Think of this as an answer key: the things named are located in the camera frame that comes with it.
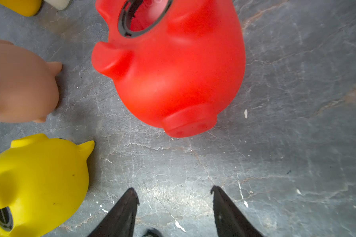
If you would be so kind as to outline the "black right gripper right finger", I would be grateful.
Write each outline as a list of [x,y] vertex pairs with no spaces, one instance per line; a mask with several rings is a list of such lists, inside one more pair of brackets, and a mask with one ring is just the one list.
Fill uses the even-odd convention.
[[213,186],[212,193],[214,219],[219,237],[263,237],[221,187]]

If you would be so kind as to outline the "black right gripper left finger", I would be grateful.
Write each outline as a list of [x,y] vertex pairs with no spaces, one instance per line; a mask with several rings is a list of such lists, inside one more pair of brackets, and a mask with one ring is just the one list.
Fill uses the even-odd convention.
[[138,206],[135,189],[127,189],[89,237],[132,237]]

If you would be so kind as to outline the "black round plug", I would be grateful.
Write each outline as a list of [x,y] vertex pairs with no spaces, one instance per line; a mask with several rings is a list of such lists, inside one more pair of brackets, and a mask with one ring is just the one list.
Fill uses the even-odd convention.
[[163,237],[162,233],[155,228],[148,229],[142,237]]
[[9,207],[0,209],[0,227],[7,232],[13,229],[13,216]]

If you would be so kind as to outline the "yellow piggy bank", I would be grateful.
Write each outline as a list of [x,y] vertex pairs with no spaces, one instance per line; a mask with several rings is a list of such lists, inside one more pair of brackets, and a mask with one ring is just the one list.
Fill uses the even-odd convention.
[[95,142],[35,134],[13,140],[0,154],[0,209],[13,216],[0,237],[41,237],[79,209],[89,187],[87,160]]

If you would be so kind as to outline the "pink piggy bank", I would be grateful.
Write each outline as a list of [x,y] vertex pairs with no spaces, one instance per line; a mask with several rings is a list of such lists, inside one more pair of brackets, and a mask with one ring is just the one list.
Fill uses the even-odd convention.
[[61,62],[0,39],[0,122],[44,123],[59,102]]

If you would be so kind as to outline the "red piggy bank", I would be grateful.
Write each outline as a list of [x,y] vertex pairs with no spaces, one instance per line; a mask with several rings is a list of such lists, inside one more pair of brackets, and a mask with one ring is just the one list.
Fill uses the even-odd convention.
[[142,122],[175,138],[212,129],[246,67],[232,1],[97,1],[109,28],[92,53]]

